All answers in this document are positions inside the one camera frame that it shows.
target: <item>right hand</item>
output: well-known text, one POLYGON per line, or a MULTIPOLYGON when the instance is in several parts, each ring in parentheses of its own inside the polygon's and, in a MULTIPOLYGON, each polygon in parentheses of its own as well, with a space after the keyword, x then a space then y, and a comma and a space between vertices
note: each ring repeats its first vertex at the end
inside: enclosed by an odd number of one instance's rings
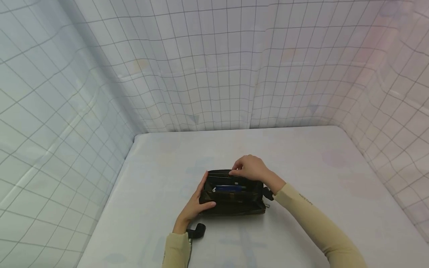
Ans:
POLYGON ((286 184, 282 178, 269 170, 262 159, 251 154, 238 159, 230 171, 232 176, 245 177, 252 181, 261 181, 276 195, 286 184))
POLYGON ((262 182, 270 177, 271 174, 272 171, 266 167, 262 159, 251 154, 238 159, 230 171, 232 176, 241 176, 252 181, 262 182))

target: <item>white table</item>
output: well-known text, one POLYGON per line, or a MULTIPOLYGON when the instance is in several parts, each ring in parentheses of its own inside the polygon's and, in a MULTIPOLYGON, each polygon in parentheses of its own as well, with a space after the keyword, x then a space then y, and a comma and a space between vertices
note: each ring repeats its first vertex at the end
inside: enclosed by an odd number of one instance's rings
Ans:
MULTIPOLYGON (((149 133, 136 136, 78 265, 160 267, 166 236, 205 170, 261 157, 329 216, 369 267, 429 267, 429 247, 346 133, 335 126, 149 133)), ((190 268, 328 267, 275 201, 264 215, 199 219, 190 268)))

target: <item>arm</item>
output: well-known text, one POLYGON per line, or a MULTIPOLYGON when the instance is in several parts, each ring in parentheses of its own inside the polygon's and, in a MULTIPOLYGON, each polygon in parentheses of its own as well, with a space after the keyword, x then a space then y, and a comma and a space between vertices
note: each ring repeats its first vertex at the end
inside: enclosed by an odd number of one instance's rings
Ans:
POLYGON ((195 193, 191 196, 190 200, 177 217, 173 232, 167 236, 162 268, 186 268, 188 265, 191 244, 188 239, 186 228, 201 211, 216 205, 215 202, 208 202, 205 204, 199 203, 199 196, 201 195, 201 190, 207 175, 208 172, 205 172, 195 193))
POLYGON ((275 200, 297 220, 325 254, 331 268, 366 268, 365 260, 345 233, 292 186, 270 171, 261 159, 244 156, 234 164, 233 169, 231 175, 262 181, 273 191, 275 200))

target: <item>left hand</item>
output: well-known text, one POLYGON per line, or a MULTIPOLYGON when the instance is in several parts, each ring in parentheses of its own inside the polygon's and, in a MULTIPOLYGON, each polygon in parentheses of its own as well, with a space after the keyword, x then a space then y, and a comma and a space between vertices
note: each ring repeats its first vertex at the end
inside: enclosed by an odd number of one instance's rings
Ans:
POLYGON ((177 217, 173 233, 180 235, 186 233, 187 226, 200 212, 208 210, 216 205, 215 202, 207 202, 204 204, 199 203, 199 197, 201 195, 202 188, 204 187, 205 180, 207 179, 207 175, 208 172, 206 171, 196 191, 177 217))

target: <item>open wallet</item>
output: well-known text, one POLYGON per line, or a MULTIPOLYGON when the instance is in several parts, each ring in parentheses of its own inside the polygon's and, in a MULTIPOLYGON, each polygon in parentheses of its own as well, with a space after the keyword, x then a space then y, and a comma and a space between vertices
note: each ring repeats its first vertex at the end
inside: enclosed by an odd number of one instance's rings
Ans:
POLYGON ((229 175, 230 169, 211 170, 204 183, 199 203, 215 201, 216 206, 201 212, 207 216, 264 214, 262 196, 273 200, 272 192, 260 181, 229 175))

